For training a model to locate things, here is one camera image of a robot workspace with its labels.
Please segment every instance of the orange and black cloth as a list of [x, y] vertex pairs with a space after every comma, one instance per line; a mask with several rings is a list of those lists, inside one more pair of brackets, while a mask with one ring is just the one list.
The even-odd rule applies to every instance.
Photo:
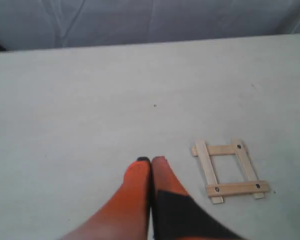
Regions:
[[164, 156], [139, 157], [112, 198], [64, 240], [146, 240], [149, 214], [155, 240], [241, 239], [189, 196]]

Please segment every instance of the wooden stick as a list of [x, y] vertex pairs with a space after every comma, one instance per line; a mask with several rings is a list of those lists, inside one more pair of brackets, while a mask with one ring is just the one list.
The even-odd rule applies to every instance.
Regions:
[[[216, 177], [216, 174], [214, 171], [214, 167], [210, 160], [205, 141], [203, 141], [203, 140], [196, 141], [195, 148], [197, 151], [197, 155], [201, 161], [201, 165], [203, 168], [203, 172], [205, 174], [207, 185], [218, 184], [217, 177]], [[222, 196], [211, 197], [211, 201], [213, 204], [221, 204], [224, 202], [224, 198]]]
[[208, 185], [206, 187], [206, 191], [210, 198], [241, 194], [255, 194], [268, 192], [269, 185], [267, 181], [246, 181]]
[[[216, 155], [232, 155], [236, 154], [232, 145], [219, 145], [219, 146], [206, 146], [208, 154], [210, 156]], [[196, 146], [191, 147], [192, 156], [197, 157], [197, 148]]]
[[[244, 143], [239, 139], [233, 139], [232, 148], [239, 160], [245, 178], [248, 181], [257, 181], [258, 180], [257, 175], [251, 165], [251, 161], [245, 150]], [[262, 199], [265, 197], [265, 194], [262, 192], [258, 192], [258, 193], [254, 193], [253, 196], [255, 199]]]

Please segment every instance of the table surface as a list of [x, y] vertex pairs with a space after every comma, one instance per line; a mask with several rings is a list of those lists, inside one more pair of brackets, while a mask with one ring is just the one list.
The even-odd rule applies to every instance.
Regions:
[[[231, 138], [266, 198], [207, 197], [190, 147]], [[300, 239], [300, 34], [0, 54], [0, 240], [61, 237], [160, 155], [236, 233]], [[221, 183], [244, 180], [233, 156], [213, 162]]]

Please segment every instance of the black tip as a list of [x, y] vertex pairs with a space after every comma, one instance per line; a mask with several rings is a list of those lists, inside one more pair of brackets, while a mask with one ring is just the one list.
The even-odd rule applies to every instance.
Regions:
[[136, 160], [137, 160], [137, 161], [148, 161], [148, 162], [150, 162], [150, 159], [147, 158], [146, 156], [140, 156], [140, 157], [138, 157]]

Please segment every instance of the white tabletop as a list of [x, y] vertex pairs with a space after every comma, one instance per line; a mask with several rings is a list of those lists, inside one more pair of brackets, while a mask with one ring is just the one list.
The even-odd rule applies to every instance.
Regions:
[[[190, 147], [231, 138], [266, 198], [207, 197]], [[0, 240], [61, 237], [160, 155], [236, 233], [300, 239], [300, 35], [0, 54]], [[221, 183], [243, 181], [233, 157], [214, 161]]]

